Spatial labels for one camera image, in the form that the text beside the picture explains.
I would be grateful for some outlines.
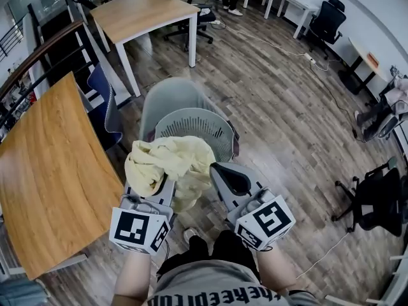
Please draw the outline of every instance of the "gray plastic basket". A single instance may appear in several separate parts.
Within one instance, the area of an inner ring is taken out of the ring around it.
[[[211,146],[217,162],[231,161],[234,132],[214,112],[201,108],[185,108],[169,113],[156,125],[155,138],[171,136],[200,137]]]

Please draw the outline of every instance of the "staircase railing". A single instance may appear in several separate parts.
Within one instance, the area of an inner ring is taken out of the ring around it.
[[[13,47],[23,39],[23,18],[21,18],[8,32],[0,39],[0,62],[7,57]]]

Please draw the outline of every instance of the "person's arm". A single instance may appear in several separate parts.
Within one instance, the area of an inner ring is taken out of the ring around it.
[[[147,299],[150,265],[150,255],[128,252],[116,280],[112,306],[139,306]]]
[[[292,264],[277,246],[268,252],[257,252],[262,285],[277,293],[296,289],[296,275]]]

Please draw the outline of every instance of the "towel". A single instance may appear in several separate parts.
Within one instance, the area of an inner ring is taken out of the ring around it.
[[[157,192],[166,173],[176,182],[171,207],[181,213],[193,207],[202,192],[211,187],[213,162],[211,147],[195,136],[163,137],[151,143],[138,140],[126,158],[125,173],[131,188],[145,198]]]

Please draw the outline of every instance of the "white sneaker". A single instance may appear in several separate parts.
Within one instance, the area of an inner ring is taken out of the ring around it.
[[[228,12],[232,13],[233,15],[236,15],[236,16],[242,16],[243,15],[243,13],[238,11],[238,9],[234,9],[234,10],[229,9]]]
[[[184,241],[188,244],[192,236],[198,236],[198,231],[194,228],[187,228],[183,232]]]
[[[361,127],[362,123],[361,123],[361,121],[360,121],[359,118],[358,118],[359,115],[360,115],[359,111],[354,111],[354,118],[356,119],[357,126],[358,126],[358,127]]]

